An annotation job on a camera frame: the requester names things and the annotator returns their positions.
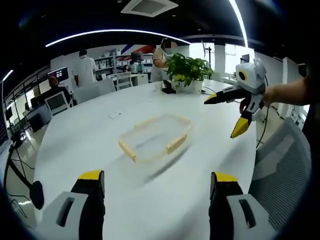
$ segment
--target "white round table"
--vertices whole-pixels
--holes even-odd
[[[226,83],[205,80],[214,91]],[[173,113],[191,119],[193,142],[181,159],[156,179],[108,202],[105,189],[103,238],[112,240],[209,239],[211,172],[235,176],[247,193],[256,155],[256,123],[235,139],[230,135],[240,117],[239,103],[204,105],[208,95],[155,92],[154,84],[116,91],[54,116],[35,163],[34,181],[41,181],[42,210],[63,191],[70,191],[82,173],[106,169],[123,155],[121,134],[135,123]]]

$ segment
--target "man in white shirt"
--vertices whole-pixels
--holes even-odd
[[[83,87],[96,80],[96,63],[91,57],[87,57],[87,50],[81,50],[79,52],[80,60],[75,66],[74,80],[78,87]]]

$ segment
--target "green leaves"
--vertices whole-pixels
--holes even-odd
[[[184,86],[189,86],[192,81],[203,81],[204,75],[210,75],[214,71],[209,67],[206,60],[192,57],[185,57],[181,53],[176,53],[167,60],[169,78],[179,82],[184,82]]]

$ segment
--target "potted plant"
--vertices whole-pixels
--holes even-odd
[[[214,71],[206,60],[185,57],[176,53],[167,60],[167,74],[173,85],[179,86],[181,92],[201,93],[204,75],[209,76]]]

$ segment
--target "air vent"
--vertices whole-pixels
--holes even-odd
[[[169,0],[132,0],[124,7],[121,13],[153,18],[178,6],[178,4]]]

